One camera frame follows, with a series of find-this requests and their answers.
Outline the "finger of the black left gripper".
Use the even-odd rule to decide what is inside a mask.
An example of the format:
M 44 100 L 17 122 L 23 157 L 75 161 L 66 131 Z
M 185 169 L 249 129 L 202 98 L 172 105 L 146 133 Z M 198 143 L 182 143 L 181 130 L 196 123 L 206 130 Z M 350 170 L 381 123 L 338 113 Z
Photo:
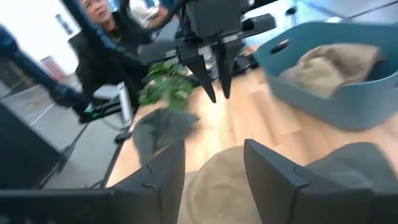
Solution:
M 216 64 L 225 98 L 230 97 L 234 60 L 242 47 L 243 43 L 240 39 L 229 42 L 220 41 L 216 46 Z
M 206 69 L 205 59 L 199 54 L 195 44 L 178 44 L 178 59 L 197 77 L 200 85 L 205 90 L 213 103 L 216 103 L 216 95 L 212 86 L 212 80 Z

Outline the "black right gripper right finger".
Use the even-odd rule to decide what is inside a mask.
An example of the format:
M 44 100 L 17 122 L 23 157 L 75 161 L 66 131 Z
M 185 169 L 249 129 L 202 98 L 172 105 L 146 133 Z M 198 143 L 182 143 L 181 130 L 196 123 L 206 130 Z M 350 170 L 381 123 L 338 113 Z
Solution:
M 302 167 L 253 139 L 244 166 L 263 223 L 366 223 L 373 193 L 349 189 Z

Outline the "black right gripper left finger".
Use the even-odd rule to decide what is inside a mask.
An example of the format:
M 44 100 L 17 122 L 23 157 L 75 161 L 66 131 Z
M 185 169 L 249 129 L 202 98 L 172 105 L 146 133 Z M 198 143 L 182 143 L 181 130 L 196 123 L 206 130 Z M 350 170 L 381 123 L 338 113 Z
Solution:
M 118 223 L 177 223 L 185 182 L 185 141 L 178 140 L 113 186 Z

